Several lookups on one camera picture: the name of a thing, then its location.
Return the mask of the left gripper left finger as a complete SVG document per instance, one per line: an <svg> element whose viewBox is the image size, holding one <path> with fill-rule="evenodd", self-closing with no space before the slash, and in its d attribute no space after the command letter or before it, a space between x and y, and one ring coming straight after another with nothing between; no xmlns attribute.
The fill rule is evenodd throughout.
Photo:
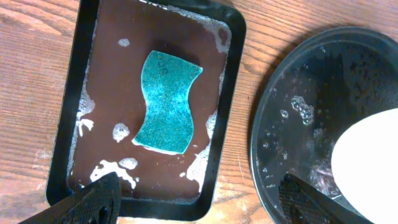
<svg viewBox="0 0 398 224"><path fill-rule="evenodd" d="M111 172L21 224L116 224L120 206L119 177Z"/></svg>

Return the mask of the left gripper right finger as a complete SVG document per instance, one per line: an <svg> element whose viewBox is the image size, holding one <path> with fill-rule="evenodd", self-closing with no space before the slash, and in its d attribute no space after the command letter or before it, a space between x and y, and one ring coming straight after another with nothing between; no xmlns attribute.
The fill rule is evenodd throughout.
<svg viewBox="0 0 398 224"><path fill-rule="evenodd" d="M279 201L287 223L350 224L370 221L349 211L293 174L280 181Z"/></svg>

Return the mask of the light blue plate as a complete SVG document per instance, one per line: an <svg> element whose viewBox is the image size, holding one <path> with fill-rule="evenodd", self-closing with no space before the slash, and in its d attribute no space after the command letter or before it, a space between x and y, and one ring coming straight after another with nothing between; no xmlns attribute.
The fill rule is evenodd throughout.
<svg viewBox="0 0 398 224"><path fill-rule="evenodd" d="M397 109L358 121L337 140L331 169L347 201L373 223L397 223Z"/></svg>

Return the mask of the green yellow sponge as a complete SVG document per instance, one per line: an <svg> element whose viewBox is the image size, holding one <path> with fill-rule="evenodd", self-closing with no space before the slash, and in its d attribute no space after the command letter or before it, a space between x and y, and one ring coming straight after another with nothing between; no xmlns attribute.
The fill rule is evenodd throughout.
<svg viewBox="0 0 398 224"><path fill-rule="evenodd" d="M189 93L203 68L153 50L144 62L141 89L144 122L132 143L163 154L184 154L194 134Z"/></svg>

